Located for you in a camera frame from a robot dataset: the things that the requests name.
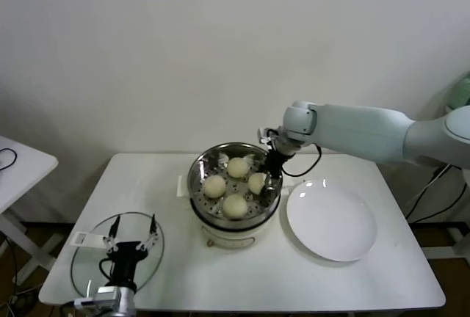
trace steamed bun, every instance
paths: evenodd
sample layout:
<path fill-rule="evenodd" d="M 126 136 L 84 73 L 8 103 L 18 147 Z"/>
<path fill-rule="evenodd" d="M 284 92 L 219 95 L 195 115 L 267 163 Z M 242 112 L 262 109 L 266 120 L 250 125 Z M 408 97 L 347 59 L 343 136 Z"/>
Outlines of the steamed bun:
<path fill-rule="evenodd" d="M 218 198 L 225 192 L 225 180 L 220 175 L 211 175 L 203 183 L 204 194 L 209 198 Z"/>
<path fill-rule="evenodd" d="M 248 162 L 243 158 L 232 158 L 228 161 L 227 172 L 232 178 L 243 178 L 250 171 Z"/>
<path fill-rule="evenodd" d="M 240 219 L 248 212 L 248 204 L 240 194 L 231 194 L 222 205 L 223 213 L 232 219 Z"/>
<path fill-rule="evenodd" d="M 266 174 L 263 172 L 256 172 L 248 179 L 248 188 L 254 194 L 260 194 L 266 180 Z"/>

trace white plate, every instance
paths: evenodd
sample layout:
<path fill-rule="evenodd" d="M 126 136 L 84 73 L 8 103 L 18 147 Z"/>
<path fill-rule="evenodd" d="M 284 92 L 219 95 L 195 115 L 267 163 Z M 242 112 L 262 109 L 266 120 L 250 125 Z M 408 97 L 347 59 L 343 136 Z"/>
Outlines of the white plate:
<path fill-rule="evenodd" d="M 358 260 L 374 246 L 377 235 L 365 201 L 327 179 L 298 185 L 289 195 L 287 218 L 296 237 L 329 260 Z"/>

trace table leg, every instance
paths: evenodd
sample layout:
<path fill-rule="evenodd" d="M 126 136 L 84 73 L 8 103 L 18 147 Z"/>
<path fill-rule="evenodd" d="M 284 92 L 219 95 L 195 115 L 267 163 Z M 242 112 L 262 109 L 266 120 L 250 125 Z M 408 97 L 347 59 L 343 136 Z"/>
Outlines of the table leg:
<path fill-rule="evenodd" d="M 22 273 L 18 273 L 18 281 L 16 282 L 17 285 L 21 285 L 28 276 L 26 273 L 31 274 L 37 266 L 42 266 L 48 271 L 52 269 L 56 259 L 48 255 L 45 250 L 41 249 L 34 242 L 32 242 L 3 214 L 0 214 L 0 231 L 8 236 L 12 241 L 14 241 L 19 247 L 28 252 L 33 258 L 33 263 L 28 262 L 22 269 Z M 48 240 L 48 242 L 46 242 L 44 248 L 50 252 L 61 240 L 62 236 L 54 234 Z"/>
<path fill-rule="evenodd" d="M 422 247 L 428 260 L 444 260 L 449 258 L 463 258 L 470 264 L 470 234 L 462 237 L 459 230 L 450 230 L 453 239 L 457 242 L 454 246 Z"/>
<path fill-rule="evenodd" d="M 8 220 L 10 220 L 12 224 L 14 224 L 14 226 L 16 226 L 19 230 L 21 230 L 21 232 L 23 233 L 26 232 L 26 228 L 14 216 L 9 215 L 7 212 L 4 212 L 3 215 L 6 216 Z M 0 245 L 0 257 L 4 254 L 7 248 L 8 248 L 8 244 L 6 242 L 3 242 Z"/>

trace wooden floor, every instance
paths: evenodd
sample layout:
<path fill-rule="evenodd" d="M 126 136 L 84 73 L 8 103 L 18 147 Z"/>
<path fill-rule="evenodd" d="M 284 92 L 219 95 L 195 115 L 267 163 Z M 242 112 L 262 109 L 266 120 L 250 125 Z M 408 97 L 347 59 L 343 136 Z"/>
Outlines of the wooden floor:
<path fill-rule="evenodd" d="M 452 244 L 452 239 L 447 232 L 443 229 L 418 229 L 414 230 L 418 241 L 423 247 L 431 246 L 446 246 Z M 67 230 L 49 229 L 49 228 L 30 228 L 28 230 L 28 237 L 36 244 L 43 245 L 52 233 L 61 233 L 67 237 L 69 232 Z M 52 254 L 57 256 L 60 247 L 57 247 Z M 18 269 L 20 269 L 29 259 L 29 256 L 19 247 L 15 246 L 15 253 L 18 262 Z M 408 311 L 404 313 L 404 317 L 470 317 L 470 268 L 464 260 L 434 260 L 430 262 L 436 277 L 438 278 L 444 293 L 446 294 L 447 303 L 444 307 L 437 310 L 420 310 Z M 3 279 L 0 285 L 0 303 L 6 302 L 12 293 L 12 278 L 15 274 L 14 263 L 12 254 L 7 250 L 0 257 L 0 277 Z M 35 273 L 20 287 L 18 291 L 34 287 L 41 284 L 47 276 L 44 269 L 37 269 Z M 5 314 L 7 311 L 3 306 L 0 314 Z M 186 317 L 187 313 L 146 313 L 141 312 L 138 314 L 140 317 L 145 316 L 172 316 L 172 317 Z M 46 306 L 37 302 L 33 310 L 26 314 L 28 317 L 59 317 L 57 308 L 52 310 L 51 306 Z M 192 317 L 210 317 L 210 316 L 224 316 L 224 314 L 209 314 L 209 313 L 193 313 Z M 261 316 L 289 316 L 289 315 L 273 315 L 266 314 Z M 312 315 L 299 315 L 299 316 L 346 316 L 346 314 L 312 314 Z M 357 313 L 356 316 L 367 316 L 367 313 Z"/>

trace black cable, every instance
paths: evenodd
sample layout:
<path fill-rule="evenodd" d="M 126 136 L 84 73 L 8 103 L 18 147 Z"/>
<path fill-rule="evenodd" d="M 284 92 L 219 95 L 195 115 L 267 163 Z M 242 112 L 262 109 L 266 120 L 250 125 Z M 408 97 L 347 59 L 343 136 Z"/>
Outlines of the black cable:
<path fill-rule="evenodd" d="M 16 261 L 15 248 L 13 247 L 12 243 L 10 242 L 10 240 L 5 234 L 3 234 L 2 232 L 0 232 L 0 234 L 3 235 L 4 240 L 7 242 L 8 247 L 10 248 L 10 251 L 12 252 L 13 262 L 15 264 L 15 282 L 13 283 L 13 292 L 12 292 L 12 296 L 14 296 L 16 295 L 16 282 L 18 281 L 18 262 Z"/>
<path fill-rule="evenodd" d="M 442 169 L 445 168 L 445 165 L 443 165 L 442 167 L 439 167 L 438 169 L 435 170 L 435 172 L 433 173 L 433 176 L 431 177 L 431 179 L 429 179 L 429 181 L 426 183 L 426 186 L 431 183 L 432 181 L 434 181 L 434 179 L 438 176 L 440 178 L 442 178 L 444 175 L 446 175 L 446 173 L 451 170 L 452 167 L 448 167 L 446 170 L 444 170 L 444 172 L 439 175 L 442 171 Z M 424 191 L 419 195 L 418 199 L 416 200 L 416 202 L 414 203 L 411 211 L 406 215 L 406 219 L 408 219 L 411 214 L 413 214 L 414 210 L 416 209 L 416 207 L 418 207 L 418 204 L 419 202 L 421 201 L 421 199 L 423 198 L 424 194 L 427 192 L 427 190 L 429 189 L 429 187 L 427 187 L 426 189 L 424 189 Z"/>
<path fill-rule="evenodd" d="M 12 150 L 11 148 L 2 148 L 2 149 L 0 150 L 0 153 L 1 153 L 1 152 L 4 152 L 4 151 L 6 151 L 6 150 L 9 150 L 10 152 L 12 152 L 13 155 L 14 155 L 14 158 L 13 158 L 13 160 L 12 160 L 12 162 L 11 162 L 10 164 L 5 165 L 4 167 L 0 168 L 0 172 L 1 172 L 2 170 L 5 170 L 6 168 L 10 168 L 10 167 L 16 162 L 16 159 L 18 158 L 18 154 L 16 153 L 16 151 Z"/>
<path fill-rule="evenodd" d="M 111 258 L 103 258 L 102 260 L 100 260 L 100 262 L 98 263 L 98 267 L 100 269 L 100 272 L 102 273 L 102 275 L 108 279 L 108 280 L 111 280 L 111 277 L 104 271 L 103 269 L 103 263 L 104 262 L 109 262 L 111 260 Z"/>
<path fill-rule="evenodd" d="M 429 219 L 429 218 L 433 218 L 434 216 L 437 216 L 445 211 L 448 211 L 449 209 L 451 209 L 454 205 L 457 204 L 458 201 L 460 201 L 460 199 L 463 197 L 463 194 L 465 194 L 465 190 L 467 190 L 467 184 L 465 183 L 463 185 L 463 188 L 462 188 L 462 192 L 458 195 L 457 199 L 452 202 L 449 206 L 447 206 L 445 209 L 443 209 L 442 211 L 439 211 L 439 212 L 436 212 L 434 214 L 431 214 L 430 216 L 426 216 L 424 218 L 421 218 L 421 219 L 418 219 L 416 220 L 415 222 L 413 222 L 412 224 L 416 224 L 418 222 L 422 222 L 423 220 L 426 220 L 426 219 Z"/>
<path fill-rule="evenodd" d="M 288 173 L 284 167 L 281 167 L 281 170 L 284 174 L 286 174 L 287 176 L 292 176 L 293 178 L 299 178 L 301 176 L 304 176 L 305 174 L 307 174 L 308 172 L 310 172 L 313 168 L 315 168 L 315 166 L 318 164 L 318 162 L 320 161 L 320 159 L 322 158 L 322 148 L 320 146 L 317 146 L 315 145 L 315 147 L 317 148 L 318 150 L 318 158 L 316 159 L 315 163 L 312 164 L 311 167 L 309 167 L 305 172 L 302 172 L 300 174 L 290 174 Z"/>
<path fill-rule="evenodd" d="M 279 133 L 273 129 L 273 128 L 267 128 L 266 129 L 266 133 L 267 133 L 267 136 L 270 137 L 270 132 L 272 132 L 273 134 L 275 134 L 276 136 L 279 136 Z"/>
<path fill-rule="evenodd" d="M 28 313 L 35 307 L 37 304 L 37 295 L 38 292 L 36 289 L 30 290 L 26 293 L 16 295 L 17 299 L 15 302 L 10 304 L 12 312 L 15 316 L 27 316 Z"/>

